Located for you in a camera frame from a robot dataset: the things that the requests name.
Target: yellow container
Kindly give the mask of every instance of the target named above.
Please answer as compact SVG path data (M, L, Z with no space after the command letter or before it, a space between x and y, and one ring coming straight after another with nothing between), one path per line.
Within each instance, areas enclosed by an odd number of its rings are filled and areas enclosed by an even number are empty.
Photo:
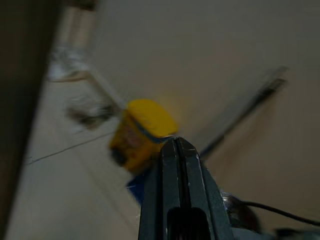
M131 101L109 147L117 162L134 174L151 163L153 153L178 131L171 116L149 99Z

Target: floor tile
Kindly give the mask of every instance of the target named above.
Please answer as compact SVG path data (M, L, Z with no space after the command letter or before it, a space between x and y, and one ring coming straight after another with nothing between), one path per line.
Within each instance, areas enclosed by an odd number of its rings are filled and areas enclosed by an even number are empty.
M115 131L119 124L117 117L94 130L87 130L66 117L70 100L83 95L102 101L86 81L44 84L25 155L27 164Z
M132 175L111 158L108 143L113 135L76 147L77 159L136 232L139 231L140 206L126 188Z
M7 240L138 237L73 149L26 166L22 181Z

